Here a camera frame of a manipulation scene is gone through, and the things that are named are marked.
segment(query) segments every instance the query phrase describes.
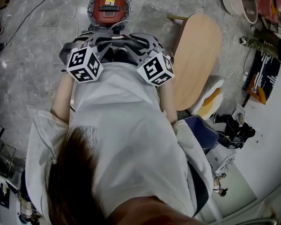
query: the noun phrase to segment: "oval wooden tabletop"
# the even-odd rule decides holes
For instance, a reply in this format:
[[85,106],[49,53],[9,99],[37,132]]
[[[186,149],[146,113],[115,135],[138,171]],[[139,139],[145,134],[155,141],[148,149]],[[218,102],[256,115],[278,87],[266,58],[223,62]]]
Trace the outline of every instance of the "oval wooden tabletop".
[[174,100],[177,111],[191,107],[199,98],[220,51],[219,26],[205,14],[186,22],[174,57]]

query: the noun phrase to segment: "brown hair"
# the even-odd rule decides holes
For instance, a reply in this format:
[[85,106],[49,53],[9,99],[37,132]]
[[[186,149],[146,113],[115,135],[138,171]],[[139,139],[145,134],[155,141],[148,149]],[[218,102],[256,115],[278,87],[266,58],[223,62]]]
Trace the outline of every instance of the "brown hair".
[[105,224],[92,187],[96,157],[82,129],[67,134],[51,166],[47,187],[48,210],[53,225]]

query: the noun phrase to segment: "gray tile floor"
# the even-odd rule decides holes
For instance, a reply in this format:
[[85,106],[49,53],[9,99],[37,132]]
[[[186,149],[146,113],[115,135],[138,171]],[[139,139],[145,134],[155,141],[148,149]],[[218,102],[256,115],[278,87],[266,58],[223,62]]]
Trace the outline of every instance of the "gray tile floor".
[[[24,17],[42,0],[11,0],[0,11],[5,32],[0,42],[11,38]],[[243,17],[232,17],[222,0],[131,0],[132,23],[124,33],[133,31],[155,35],[170,49],[179,25],[166,14],[189,16],[206,13],[220,26],[222,49],[213,74],[225,78],[224,101],[219,112],[231,112],[235,103],[242,103],[243,65],[248,49],[238,38],[250,33],[250,24]],[[8,47],[0,55],[0,124],[6,129],[2,140],[16,147],[24,157],[31,121],[27,107],[50,109],[54,89],[63,68],[58,54],[67,41],[76,36],[74,13],[76,0],[47,0],[24,22]],[[89,19],[86,7],[89,0],[78,0],[76,20],[79,31],[86,30]],[[251,65],[250,53],[245,69]]]

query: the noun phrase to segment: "white cloth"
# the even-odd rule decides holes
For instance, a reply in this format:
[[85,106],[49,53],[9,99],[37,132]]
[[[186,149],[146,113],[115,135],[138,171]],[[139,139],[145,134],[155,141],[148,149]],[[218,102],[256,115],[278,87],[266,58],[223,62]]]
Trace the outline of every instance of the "white cloth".
[[[211,194],[211,168],[198,141],[185,121],[171,127],[155,87],[143,81],[135,66],[104,64],[98,81],[77,85],[74,102],[71,128],[83,127],[99,155],[93,192],[106,217],[141,196],[157,196],[193,216],[195,193],[185,152]],[[37,210],[49,219],[44,173],[47,169],[49,176],[68,127],[47,112],[31,111],[31,117],[26,185]]]

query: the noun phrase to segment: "blue chair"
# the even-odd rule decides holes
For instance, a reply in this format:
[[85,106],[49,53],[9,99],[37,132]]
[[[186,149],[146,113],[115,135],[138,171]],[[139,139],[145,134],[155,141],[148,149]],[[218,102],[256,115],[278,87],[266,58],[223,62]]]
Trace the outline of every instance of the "blue chair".
[[184,119],[203,149],[214,149],[219,135],[200,116],[193,115]]

